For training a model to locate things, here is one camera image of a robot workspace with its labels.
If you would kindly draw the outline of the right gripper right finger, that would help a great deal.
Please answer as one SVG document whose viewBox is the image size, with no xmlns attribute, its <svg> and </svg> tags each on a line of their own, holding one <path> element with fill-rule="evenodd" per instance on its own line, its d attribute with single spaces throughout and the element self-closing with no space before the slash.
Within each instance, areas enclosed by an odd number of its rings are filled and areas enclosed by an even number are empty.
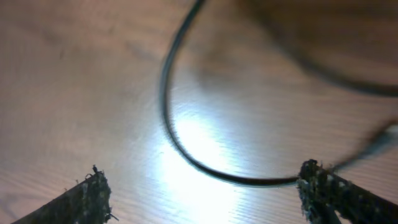
<svg viewBox="0 0 398 224">
<path fill-rule="evenodd" d="M 397 224 L 397 204 L 365 190 L 317 161 L 305 161 L 298 173 L 302 214 L 309 223 Z"/>
</svg>

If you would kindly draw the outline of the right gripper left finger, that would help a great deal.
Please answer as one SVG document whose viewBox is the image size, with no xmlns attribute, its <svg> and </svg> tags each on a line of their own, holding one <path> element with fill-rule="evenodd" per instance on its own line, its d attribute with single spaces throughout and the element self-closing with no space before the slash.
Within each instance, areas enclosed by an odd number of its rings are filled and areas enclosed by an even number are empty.
<svg viewBox="0 0 398 224">
<path fill-rule="evenodd" d="M 82 182 L 12 224 L 104 224 L 119 220 L 109 204 L 111 188 L 104 171 L 96 166 L 92 169 Z"/>
</svg>

